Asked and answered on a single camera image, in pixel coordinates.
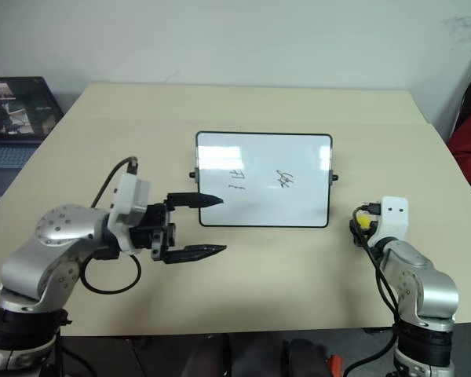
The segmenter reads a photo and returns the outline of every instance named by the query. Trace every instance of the laptop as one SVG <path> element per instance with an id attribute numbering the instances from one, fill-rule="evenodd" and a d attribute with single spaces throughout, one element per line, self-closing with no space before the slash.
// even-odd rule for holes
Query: laptop
<path id="1" fill-rule="evenodd" d="M 42 77 L 0 77 L 0 196 L 63 117 Z"/>

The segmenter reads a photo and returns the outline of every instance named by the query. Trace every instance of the small whiteboard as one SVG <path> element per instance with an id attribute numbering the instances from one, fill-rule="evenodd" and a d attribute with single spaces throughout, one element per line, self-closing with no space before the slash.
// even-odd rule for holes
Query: small whiteboard
<path id="1" fill-rule="evenodd" d="M 201 131 L 196 145 L 199 192 L 224 200 L 202 225 L 328 225 L 330 135 Z"/>

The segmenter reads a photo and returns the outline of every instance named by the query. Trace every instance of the wooden table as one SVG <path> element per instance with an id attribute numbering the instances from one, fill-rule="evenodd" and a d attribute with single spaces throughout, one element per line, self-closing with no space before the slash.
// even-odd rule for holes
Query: wooden table
<path id="1" fill-rule="evenodd" d="M 0 267 L 63 203 L 88 206 L 109 170 L 139 158 L 150 203 L 195 191 L 199 130 L 328 133 L 334 140 L 325 229 L 205 228 L 196 210 L 173 212 L 177 244 L 227 244 L 201 262 L 164 265 L 140 255 L 131 291 L 102 296 L 79 284 L 66 335 L 155 335 L 388 325 L 367 256 L 353 246 L 352 209 L 382 196 L 410 202 L 407 239 L 458 286 L 459 322 L 471 321 L 471 188 L 434 128 L 403 91 L 93 84 L 0 200 Z M 116 178 L 110 185 L 115 187 Z M 108 208 L 111 190 L 100 206 Z M 112 289 L 135 267 L 94 262 L 88 278 Z"/>

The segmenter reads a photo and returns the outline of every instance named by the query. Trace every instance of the black cable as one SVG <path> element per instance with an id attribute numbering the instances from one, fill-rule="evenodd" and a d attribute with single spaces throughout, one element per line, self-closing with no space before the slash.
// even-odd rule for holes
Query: black cable
<path id="1" fill-rule="evenodd" d="M 384 273 L 380 270 L 380 267 L 379 267 L 378 263 L 375 261 L 375 258 L 373 256 L 373 254 L 371 253 L 370 247 L 368 246 L 367 239 L 363 235 L 363 232 L 361 232 L 360 224 L 358 223 L 357 213 L 360 210 L 363 210 L 363 209 L 364 209 L 364 206 L 357 207 L 352 212 L 352 222 L 353 222 L 354 230 L 356 231 L 357 235 L 360 238 L 361 246 L 367 252 L 368 257 L 370 258 L 371 264 L 375 268 L 376 276 L 378 276 L 378 278 L 382 281 L 382 283 L 384 284 L 385 289 L 389 293 L 389 297 L 391 298 L 391 301 L 392 301 L 392 306 L 389 306 L 389 309 L 391 310 L 391 312 L 394 316 L 394 321 L 397 322 L 400 318 L 400 315 L 398 314 L 398 301 L 396 300 L 396 297 L 394 296 L 393 291 L 391 290 L 391 287 L 389 286 L 389 283 L 387 282 L 387 279 L 384 276 Z M 384 302 L 387 303 L 389 300 L 385 296 L 384 291 L 382 289 L 379 289 L 379 292 L 380 292 Z"/>
<path id="2" fill-rule="evenodd" d="M 96 373 L 96 370 L 93 368 L 93 366 L 91 364 L 89 364 L 89 362 L 84 359 L 82 356 L 79 356 L 77 353 L 74 353 L 72 351 L 70 351 L 68 348 L 66 348 L 65 346 L 63 346 L 63 352 L 66 353 L 69 357 L 71 357 L 73 360 L 75 361 L 78 361 L 80 364 L 82 364 L 86 369 L 87 371 L 89 372 L 89 374 L 91 375 L 91 377 L 97 377 L 97 373 Z"/>
<path id="3" fill-rule="evenodd" d="M 396 333 L 392 333 L 392 337 L 391 337 L 391 340 L 389 340 L 389 342 L 385 345 L 384 348 L 382 348 L 380 351 L 378 351 L 376 354 L 370 356 L 370 357 L 367 357 L 365 359 L 362 359 L 360 361 L 357 361 L 356 363 L 354 364 L 350 364 L 344 371 L 344 377 L 347 377 L 349 375 L 350 372 L 352 372 L 353 369 L 355 368 L 358 368 L 360 367 L 361 365 L 365 365 L 365 364 L 368 364 L 372 361 L 375 361 L 377 360 L 378 358 L 384 356 L 386 353 L 388 353 L 391 348 L 394 346 L 394 343 L 396 343 L 396 340 L 397 340 L 398 336 L 396 335 Z"/>
<path id="4" fill-rule="evenodd" d="M 100 191 L 96 194 L 96 197 L 94 198 L 93 202 L 91 203 L 91 208 L 95 208 L 97 205 L 97 202 L 100 201 L 101 196 L 103 195 L 104 190 L 108 187 L 108 184 L 110 183 L 111 179 L 117 173 L 117 170 L 120 169 L 120 167 L 128 164 L 127 166 L 127 172 L 136 174 L 137 172 L 137 167 L 138 167 L 138 158 L 131 156 L 127 157 L 126 159 L 123 159 L 120 163 L 115 165 L 115 167 L 111 170 L 110 174 L 107 176 L 107 179 L 104 180 L 103 185 L 100 188 Z"/>
<path id="5" fill-rule="evenodd" d="M 56 340 L 54 341 L 54 366 L 56 368 L 56 377 L 64 377 L 63 366 L 63 345 L 61 344 L 61 331 L 56 333 Z"/>
<path id="6" fill-rule="evenodd" d="M 108 184 L 110 183 L 110 181 L 113 178 L 113 176 L 115 175 L 115 173 L 117 173 L 117 170 L 119 170 L 122 166 L 124 166 L 126 164 L 127 164 L 127 172 L 128 173 L 131 173 L 131 174 L 136 174 L 137 173 L 137 169 L 138 169 L 138 158 L 137 157 L 131 156 L 131 157 L 127 157 L 127 158 L 123 159 L 122 161 L 120 161 L 111 170 L 110 174 L 107 176 L 107 179 L 104 180 L 103 185 L 100 188 L 100 191 L 96 194 L 96 197 L 94 198 L 93 202 L 91 203 L 91 208 L 96 207 L 97 202 L 100 201 L 101 196 L 104 193 L 104 190 L 108 187 Z M 134 287 L 141 278 L 140 261 L 138 261 L 138 259 L 134 255 L 130 255 L 130 257 L 133 259 L 134 263 L 136 264 L 137 275 L 136 275 L 136 279 L 134 279 L 134 282 L 129 284 L 127 287 L 117 289 L 115 291 L 104 291 L 102 289 L 98 289 L 98 288 L 94 287 L 93 285 L 91 285 L 87 281 L 86 270 L 87 270 L 87 265 L 89 264 L 89 262 L 91 262 L 93 260 L 93 254 L 90 255 L 89 257 L 87 257 L 86 260 L 84 260 L 84 262 L 82 262 L 82 265 L 80 266 L 80 281 L 82 281 L 82 285 L 84 287 L 86 287 L 89 291 L 94 292 L 94 293 L 98 293 L 99 295 L 117 295 L 118 293 L 123 293 L 125 291 L 128 291 L 129 289 Z"/>
<path id="7" fill-rule="evenodd" d="M 147 372 L 144 370 L 143 364 L 141 363 L 140 358 L 138 357 L 138 354 L 136 353 L 136 350 L 134 349 L 133 345 L 131 345 L 131 349 L 133 350 L 134 358 L 136 359 L 136 363 L 138 364 L 138 367 L 140 367 L 141 373 L 143 374 L 144 377 L 147 377 Z"/>
<path id="8" fill-rule="evenodd" d="M 358 219 L 357 219 L 357 214 L 360 210 L 366 210 L 366 207 L 365 206 L 357 207 L 352 212 L 353 227 L 354 227 L 354 230 L 356 231 L 357 236 L 360 239 L 361 246 L 363 247 L 363 249 L 368 254 L 368 257 L 370 258 L 371 264 L 375 268 L 375 281 L 377 282 L 378 292 L 380 293 L 380 296 L 382 297 L 382 300 L 387 305 L 389 310 L 391 310 L 391 313 L 394 316 L 394 322 L 395 322 L 395 325 L 396 325 L 398 323 L 398 320 L 400 319 L 400 315 L 398 313 L 398 301 L 396 300 L 396 297 L 394 296 L 393 291 L 391 290 L 391 287 L 389 286 L 389 283 L 388 283 L 387 279 L 384 276 L 384 273 L 380 270 L 380 266 L 378 265 L 377 261 L 375 261 L 375 258 L 374 258 L 373 254 L 371 252 L 370 246 L 368 245 L 367 239 L 365 238 L 363 232 L 361 232 L 360 224 L 358 223 Z M 389 297 L 391 298 L 391 301 L 392 301 L 392 305 L 391 305 L 391 302 L 389 301 L 389 299 L 387 298 L 387 296 L 385 295 L 385 292 L 384 292 L 384 289 L 383 289 L 382 285 L 384 285 L 386 291 L 388 292 Z M 398 335 L 396 334 L 396 332 L 393 329 L 391 339 L 389 340 L 389 342 L 385 345 L 385 347 L 382 350 L 378 351 L 374 355 L 371 355 L 371 356 L 366 357 L 366 358 L 364 358 L 360 361 L 357 361 L 354 364 L 349 365 L 345 369 L 343 377 L 347 377 L 348 374 L 353 369 L 358 368 L 361 365 L 368 364 L 368 363 L 370 363 L 372 361 L 375 361 L 378 358 L 384 356 L 394 346 L 394 343 L 396 343 L 397 339 L 398 339 Z"/>
<path id="9" fill-rule="evenodd" d="M 384 302 L 387 305 L 387 307 L 389 308 L 389 310 L 391 310 L 391 313 L 393 314 L 393 316 L 395 316 L 396 315 L 396 309 L 393 307 L 393 304 L 391 302 L 389 302 L 389 300 L 387 299 L 387 296 L 385 296 L 385 293 L 384 293 L 383 288 L 382 288 L 380 276 L 377 275 L 377 274 L 375 275 L 375 281 L 377 282 L 378 292 L 380 293 L 380 296 L 382 296 L 382 300 L 384 300 Z"/>
<path id="10" fill-rule="evenodd" d="M 90 290 L 91 292 L 98 293 L 100 295 L 117 295 L 118 293 L 123 293 L 125 291 L 128 291 L 129 289 L 134 287 L 141 278 L 141 264 L 140 264 L 140 261 L 138 261 L 138 258 L 136 258 L 134 255 L 130 255 L 130 257 L 131 257 L 131 259 L 133 259 L 134 263 L 136 264 L 137 275 L 136 275 L 136 279 L 134 279 L 134 282 L 129 284 L 127 287 L 117 289 L 115 291 L 104 291 L 104 290 L 98 289 L 98 288 L 94 287 L 93 285 L 91 285 L 86 279 L 86 269 L 87 269 L 87 265 L 89 264 L 89 262 L 91 262 L 93 260 L 92 255 L 90 255 L 84 262 L 82 262 L 82 265 L 80 266 L 80 281 L 82 282 L 82 285 L 84 287 L 86 287 L 88 290 Z"/>

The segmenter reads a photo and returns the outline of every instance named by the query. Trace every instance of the robotic arm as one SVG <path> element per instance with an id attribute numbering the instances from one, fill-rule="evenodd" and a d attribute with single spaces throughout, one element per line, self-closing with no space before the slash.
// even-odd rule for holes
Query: robotic arm
<path id="1" fill-rule="evenodd" d="M 226 248 L 206 244 L 169 251 L 176 228 L 170 212 L 176 206 L 208 207 L 223 200 L 178 193 L 147 205 L 148 188 L 148 182 L 125 173 L 110 213 L 64 205 L 40 219 L 34 235 L 2 267 L 0 370 L 34 367 L 47 358 L 60 326 L 70 323 L 63 307 L 90 259 L 115 259 L 123 252 L 140 272 L 133 255 L 141 248 L 151 249 L 152 259 L 165 263 L 196 261 Z"/>
<path id="2" fill-rule="evenodd" d="M 363 206 L 376 221 L 366 224 L 363 237 L 389 284 L 398 295 L 394 377 L 453 377 L 451 336 L 458 291 L 454 281 L 404 240 L 408 202 L 386 196 Z M 353 232 L 355 243 L 360 238 Z"/>

